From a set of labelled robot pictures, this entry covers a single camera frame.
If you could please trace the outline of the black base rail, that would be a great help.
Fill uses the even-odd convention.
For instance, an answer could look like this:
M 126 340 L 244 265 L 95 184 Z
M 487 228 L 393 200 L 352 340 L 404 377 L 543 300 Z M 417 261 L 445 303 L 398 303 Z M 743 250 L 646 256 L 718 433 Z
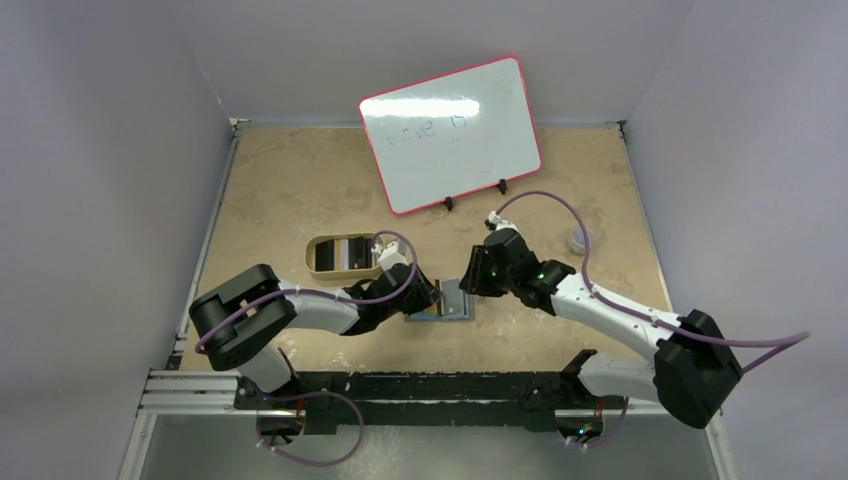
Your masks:
M 521 427 L 529 432 L 594 436 L 602 416 L 619 410 L 620 396 L 598 397 L 579 385 L 581 351 L 560 371 L 345 372 L 301 371 L 292 390 L 262 393 L 238 379 L 238 409 L 294 408 L 306 433 L 330 435 L 342 425 L 415 427 Z M 370 405 L 365 413 L 343 395 L 353 384 L 354 400 L 401 400 L 405 405 Z M 568 406 L 595 407 L 592 417 L 557 417 Z

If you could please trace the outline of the grey leather card holder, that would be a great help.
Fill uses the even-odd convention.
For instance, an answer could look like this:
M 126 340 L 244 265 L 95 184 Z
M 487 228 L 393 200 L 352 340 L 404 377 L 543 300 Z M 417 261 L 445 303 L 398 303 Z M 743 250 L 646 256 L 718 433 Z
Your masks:
M 431 318 L 425 310 L 412 315 L 407 315 L 407 322 L 453 322 L 472 321 L 474 319 L 474 300 L 459 288 L 458 278 L 437 279 L 434 285 L 440 291 L 440 299 L 443 302 L 443 315 L 441 318 Z

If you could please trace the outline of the small clear plastic cup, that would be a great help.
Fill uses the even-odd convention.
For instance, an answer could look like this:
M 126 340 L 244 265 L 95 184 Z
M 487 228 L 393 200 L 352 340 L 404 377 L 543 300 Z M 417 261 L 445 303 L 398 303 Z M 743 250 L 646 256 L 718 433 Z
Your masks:
M 594 243 L 594 232 L 587 228 L 586 232 L 580 227 L 575 227 L 566 239 L 566 248 L 576 256 L 583 256 L 586 252 L 586 245 L 591 246 Z

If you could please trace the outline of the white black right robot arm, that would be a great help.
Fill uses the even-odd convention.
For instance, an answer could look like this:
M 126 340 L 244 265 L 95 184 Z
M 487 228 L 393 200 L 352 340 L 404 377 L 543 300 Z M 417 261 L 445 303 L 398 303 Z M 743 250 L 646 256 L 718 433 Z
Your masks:
M 473 246 L 460 288 L 479 297 L 511 294 L 528 308 L 576 321 L 636 352 L 634 358 L 580 352 L 561 381 L 564 399 L 576 407 L 602 396 L 640 399 L 703 429 L 743 377 L 708 314 L 660 311 L 588 285 L 574 267 L 538 259 L 512 228 Z

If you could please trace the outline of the beige plastic tray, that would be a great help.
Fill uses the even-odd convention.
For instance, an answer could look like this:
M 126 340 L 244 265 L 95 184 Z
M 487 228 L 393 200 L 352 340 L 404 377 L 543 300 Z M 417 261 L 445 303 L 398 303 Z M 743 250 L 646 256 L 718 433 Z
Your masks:
M 305 265 L 320 281 L 375 278 L 381 272 L 372 252 L 375 234 L 342 233 L 318 235 L 305 247 Z

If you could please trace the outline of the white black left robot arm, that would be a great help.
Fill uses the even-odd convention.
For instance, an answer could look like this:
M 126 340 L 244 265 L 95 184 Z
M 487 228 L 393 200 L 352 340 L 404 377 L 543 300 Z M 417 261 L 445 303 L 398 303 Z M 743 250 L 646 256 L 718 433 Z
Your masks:
M 272 408 L 284 409 L 297 399 L 298 382 L 289 359 L 271 344 L 283 330 L 362 335 L 440 297 L 418 268 L 403 263 L 336 291 L 299 288 L 257 264 L 194 300 L 188 313 L 199 335 L 195 350 L 212 369 L 238 372 Z

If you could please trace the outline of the aluminium frame rail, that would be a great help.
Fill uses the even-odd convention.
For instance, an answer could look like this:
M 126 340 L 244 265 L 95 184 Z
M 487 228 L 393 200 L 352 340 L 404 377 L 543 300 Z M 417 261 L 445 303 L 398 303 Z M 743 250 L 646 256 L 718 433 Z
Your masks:
M 239 393 L 237 377 L 231 373 L 203 371 L 152 371 L 143 387 L 139 401 L 138 414 L 146 415 L 252 415 L 265 413 L 271 416 L 292 416 L 294 408 L 266 410 L 238 409 L 235 406 Z M 353 384 L 342 394 L 354 400 Z M 354 400 L 365 413 L 365 407 L 377 404 L 412 403 L 401 400 Z M 592 417 L 595 407 L 578 408 L 568 406 L 557 408 L 557 417 Z M 631 400 L 627 416 L 634 415 L 667 415 L 667 412 L 657 403 L 644 400 Z

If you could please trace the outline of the red framed whiteboard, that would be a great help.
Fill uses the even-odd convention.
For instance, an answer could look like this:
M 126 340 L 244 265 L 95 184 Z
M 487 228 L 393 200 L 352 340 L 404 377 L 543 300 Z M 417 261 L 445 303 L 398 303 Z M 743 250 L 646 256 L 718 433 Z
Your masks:
M 539 171 L 520 61 L 506 56 L 363 98 L 358 105 L 389 209 L 442 204 Z

